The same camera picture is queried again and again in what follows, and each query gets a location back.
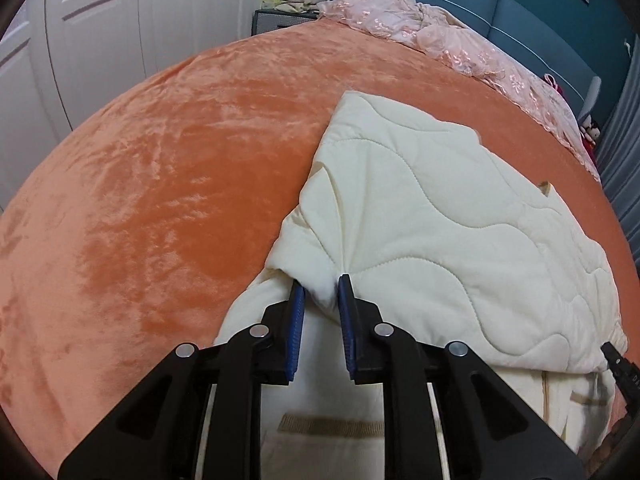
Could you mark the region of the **cream quilted coat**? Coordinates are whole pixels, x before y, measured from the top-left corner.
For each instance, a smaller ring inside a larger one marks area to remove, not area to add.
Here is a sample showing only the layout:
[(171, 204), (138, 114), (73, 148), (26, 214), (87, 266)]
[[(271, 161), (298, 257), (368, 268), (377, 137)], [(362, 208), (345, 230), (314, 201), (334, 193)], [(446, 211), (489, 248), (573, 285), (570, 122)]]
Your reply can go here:
[(604, 249), (553, 186), (530, 182), (473, 129), (347, 92), (217, 337), (258, 322), (294, 283), (306, 288), (294, 382), (264, 392), (264, 478), (382, 477), (383, 391), (348, 378), (342, 275), (416, 340), (468, 344), (579, 457), (602, 442), (615, 386), (600, 348), (627, 348)]

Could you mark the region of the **orange velvet bed cover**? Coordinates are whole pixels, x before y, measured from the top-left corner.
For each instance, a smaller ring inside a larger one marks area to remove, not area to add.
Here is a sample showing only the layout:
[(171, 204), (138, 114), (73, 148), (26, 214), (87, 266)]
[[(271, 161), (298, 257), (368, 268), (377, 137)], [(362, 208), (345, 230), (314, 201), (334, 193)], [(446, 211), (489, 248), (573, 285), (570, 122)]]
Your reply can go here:
[(1, 217), (1, 406), (48, 474), (171, 348), (209, 344), (295, 207), (341, 95), (475, 129), (608, 254), (629, 355), (639, 279), (600, 184), (486, 84), (321, 20), (169, 67), (36, 168)]

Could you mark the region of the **grey blue curtain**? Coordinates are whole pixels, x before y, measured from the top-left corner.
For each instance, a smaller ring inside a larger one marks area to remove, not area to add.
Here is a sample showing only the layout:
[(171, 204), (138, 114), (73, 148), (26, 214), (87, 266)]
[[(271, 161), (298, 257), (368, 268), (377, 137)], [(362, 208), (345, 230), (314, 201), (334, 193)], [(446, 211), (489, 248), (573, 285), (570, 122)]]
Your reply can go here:
[(597, 147), (601, 183), (639, 267), (639, 37), (620, 99)]

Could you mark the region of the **red plush toys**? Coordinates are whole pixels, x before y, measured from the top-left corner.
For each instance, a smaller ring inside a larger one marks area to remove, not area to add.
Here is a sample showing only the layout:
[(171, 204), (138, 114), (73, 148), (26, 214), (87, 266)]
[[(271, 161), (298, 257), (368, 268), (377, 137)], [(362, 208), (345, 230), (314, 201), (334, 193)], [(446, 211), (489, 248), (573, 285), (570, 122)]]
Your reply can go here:
[(591, 115), (587, 115), (580, 124), (580, 132), (582, 133), (582, 144), (584, 144), (590, 159), (595, 162), (596, 148), (601, 136), (600, 126)]

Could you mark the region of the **blue upholstered headboard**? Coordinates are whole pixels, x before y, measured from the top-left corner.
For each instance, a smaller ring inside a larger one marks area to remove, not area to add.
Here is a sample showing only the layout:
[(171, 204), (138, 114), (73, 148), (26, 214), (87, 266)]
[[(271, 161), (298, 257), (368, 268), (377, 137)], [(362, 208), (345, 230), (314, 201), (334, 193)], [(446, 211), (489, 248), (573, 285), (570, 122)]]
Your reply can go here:
[(591, 114), (604, 124), (620, 99), (634, 30), (616, 0), (416, 0), (440, 6), (538, 76), (551, 74), (574, 112), (593, 78)]

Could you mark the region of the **white panelled wardrobe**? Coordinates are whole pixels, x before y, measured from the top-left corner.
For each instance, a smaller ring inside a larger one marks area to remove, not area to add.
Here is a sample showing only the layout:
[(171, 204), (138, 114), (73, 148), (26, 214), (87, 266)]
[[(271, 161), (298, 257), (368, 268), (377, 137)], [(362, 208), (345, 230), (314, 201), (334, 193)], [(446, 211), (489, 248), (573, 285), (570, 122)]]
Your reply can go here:
[(26, 0), (1, 39), (1, 203), (106, 103), (245, 38), (262, 0)]

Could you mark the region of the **dark bedside table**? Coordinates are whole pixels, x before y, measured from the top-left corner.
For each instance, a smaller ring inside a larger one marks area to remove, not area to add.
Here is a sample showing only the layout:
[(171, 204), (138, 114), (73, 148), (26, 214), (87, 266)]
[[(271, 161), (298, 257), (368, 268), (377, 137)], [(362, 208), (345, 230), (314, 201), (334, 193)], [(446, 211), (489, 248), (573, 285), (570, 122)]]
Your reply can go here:
[(318, 16), (317, 12), (297, 14), (268, 9), (256, 10), (252, 18), (250, 34), (256, 36), (264, 32), (272, 32), (273, 30), (315, 21)]

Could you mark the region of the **pink embroidered blanket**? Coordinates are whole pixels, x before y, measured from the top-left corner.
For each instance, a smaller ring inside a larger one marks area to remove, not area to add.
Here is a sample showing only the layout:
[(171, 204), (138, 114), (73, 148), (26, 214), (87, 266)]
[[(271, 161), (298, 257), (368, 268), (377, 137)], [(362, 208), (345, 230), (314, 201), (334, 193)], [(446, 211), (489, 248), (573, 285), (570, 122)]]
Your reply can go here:
[(496, 90), (552, 133), (596, 180), (597, 167), (554, 76), (541, 76), (439, 6), (416, 0), (324, 0), (322, 18), (420, 51)]

